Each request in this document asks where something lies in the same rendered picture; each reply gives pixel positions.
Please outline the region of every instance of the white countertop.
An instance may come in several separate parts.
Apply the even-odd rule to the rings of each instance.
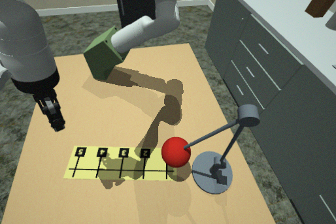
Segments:
[[[239,0],[266,28],[336,94],[336,31],[325,24],[333,13],[313,18],[311,0]]]

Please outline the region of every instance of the gray cabinet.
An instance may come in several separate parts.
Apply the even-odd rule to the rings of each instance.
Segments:
[[[257,106],[251,131],[298,215],[336,223],[336,95],[236,2],[216,0],[208,53],[238,106]]]
[[[216,0],[205,49],[222,78],[249,14],[238,0]]]

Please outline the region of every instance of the black square label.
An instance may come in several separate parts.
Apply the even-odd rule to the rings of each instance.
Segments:
[[[120,148],[119,157],[128,157],[129,148]]]
[[[150,149],[141,149],[140,157],[149,158],[150,157]]]
[[[84,157],[86,152],[86,147],[78,147],[75,153],[76,157]]]
[[[97,157],[106,157],[107,156],[107,148],[98,148]]]

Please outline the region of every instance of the lamp base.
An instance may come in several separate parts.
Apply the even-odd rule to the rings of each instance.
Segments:
[[[192,165],[192,176],[195,183],[205,192],[220,194],[226,191],[232,183],[232,168],[224,159],[226,168],[218,168],[218,161],[222,155],[216,152],[203,152],[199,154]]]

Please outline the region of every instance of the gray circular base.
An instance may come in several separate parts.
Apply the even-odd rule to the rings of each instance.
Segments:
[[[226,168],[221,169],[222,175],[226,177],[226,184],[219,184],[216,178],[210,173],[210,168],[214,165],[214,158],[218,160],[222,155],[216,152],[203,152],[199,154],[192,165],[192,176],[195,183],[205,192],[211,194],[220,194],[226,191],[232,183],[232,168],[229,162],[224,159]]]

